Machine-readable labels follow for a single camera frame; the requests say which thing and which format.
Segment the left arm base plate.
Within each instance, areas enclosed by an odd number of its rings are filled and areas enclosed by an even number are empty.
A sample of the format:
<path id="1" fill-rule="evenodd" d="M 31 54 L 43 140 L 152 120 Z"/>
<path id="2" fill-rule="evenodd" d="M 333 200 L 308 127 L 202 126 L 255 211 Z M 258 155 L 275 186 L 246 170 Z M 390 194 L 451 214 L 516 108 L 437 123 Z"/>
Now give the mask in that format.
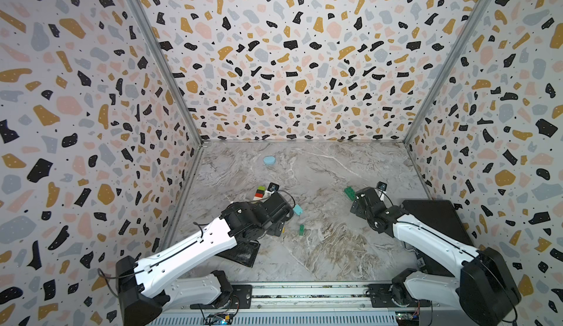
<path id="1" fill-rule="evenodd" d="M 219 309 L 250 309 L 252 305 L 253 286 L 251 284 L 234 284 L 233 290 L 226 295 L 222 293 L 211 304 L 192 304 L 190 309 L 219 310 Z"/>

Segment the dark green long lego brick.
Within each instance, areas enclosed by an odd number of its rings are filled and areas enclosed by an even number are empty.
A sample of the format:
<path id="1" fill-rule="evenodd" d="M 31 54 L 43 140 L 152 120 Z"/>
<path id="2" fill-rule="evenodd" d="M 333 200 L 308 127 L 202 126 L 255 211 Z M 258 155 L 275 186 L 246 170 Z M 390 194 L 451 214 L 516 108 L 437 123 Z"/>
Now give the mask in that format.
<path id="1" fill-rule="evenodd" d="M 356 192 L 354 191 L 354 189 L 352 187 L 345 188 L 344 193 L 351 201 L 356 200 Z"/>

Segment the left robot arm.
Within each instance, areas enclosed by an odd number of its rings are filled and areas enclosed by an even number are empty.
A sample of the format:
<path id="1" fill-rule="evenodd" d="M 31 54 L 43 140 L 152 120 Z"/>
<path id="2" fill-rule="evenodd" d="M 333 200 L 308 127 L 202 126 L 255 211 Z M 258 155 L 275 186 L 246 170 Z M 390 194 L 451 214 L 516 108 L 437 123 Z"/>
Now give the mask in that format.
<path id="1" fill-rule="evenodd" d="M 257 201 L 233 202 L 209 224 L 199 225 L 198 232 L 163 251 L 140 260 L 121 258 L 114 279 L 123 324 L 148 325 L 177 305 L 220 308 L 230 302 L 233 287 L 225 272 L 215 270 L 196 279 L 183 275 L 290 220 L 296 201 L 285 194 L 277 191 Z"/>

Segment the light blue lego brick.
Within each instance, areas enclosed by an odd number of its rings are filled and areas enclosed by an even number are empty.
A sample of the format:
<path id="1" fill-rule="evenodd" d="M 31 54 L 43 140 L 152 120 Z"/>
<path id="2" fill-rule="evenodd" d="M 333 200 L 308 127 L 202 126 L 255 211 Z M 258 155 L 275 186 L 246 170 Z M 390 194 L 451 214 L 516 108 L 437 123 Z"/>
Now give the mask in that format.
<path id="1" fill-rule="evenodd" d="M 298 215 L 301 216 L 303 214 L 303 209 L 301 208 L 300 205 L 296 204 L 295 207 L 293 207 L 293 212 Z"/>

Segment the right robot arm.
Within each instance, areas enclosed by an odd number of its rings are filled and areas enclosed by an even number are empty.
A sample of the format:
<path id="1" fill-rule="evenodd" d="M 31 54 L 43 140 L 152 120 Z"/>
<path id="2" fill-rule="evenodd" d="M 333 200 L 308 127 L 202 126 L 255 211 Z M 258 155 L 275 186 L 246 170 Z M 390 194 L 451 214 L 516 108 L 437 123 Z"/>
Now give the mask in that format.
<path id="1" fill-rule="evenodd" d="M 470 243 L 450 201 L 410 199 L 394 205 L 383 188 L 381 183 L 355 192 L 351 213 L 375 232 L 414 248 L 425 261 L 395 276 L 387 292 L 369 285 L 373 305 L 381 297 L 400 308 L 427 301 L 461 310 L 476 325 L 518 320 L 522 296 L 506 261 L 497 250 Z"/>

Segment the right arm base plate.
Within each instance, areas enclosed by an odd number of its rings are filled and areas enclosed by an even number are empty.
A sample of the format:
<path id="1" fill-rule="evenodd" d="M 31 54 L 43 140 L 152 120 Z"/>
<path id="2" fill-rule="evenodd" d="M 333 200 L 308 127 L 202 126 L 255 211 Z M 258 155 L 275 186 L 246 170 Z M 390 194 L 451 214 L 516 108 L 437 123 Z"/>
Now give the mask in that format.
<path id="1" fill-rule="evenodd" d="M 404 287 L 397 283 L 371 283 L 365 295 L 373 308 L 415 308 L 431 307 L 429 300 L 416 300 Z"/>

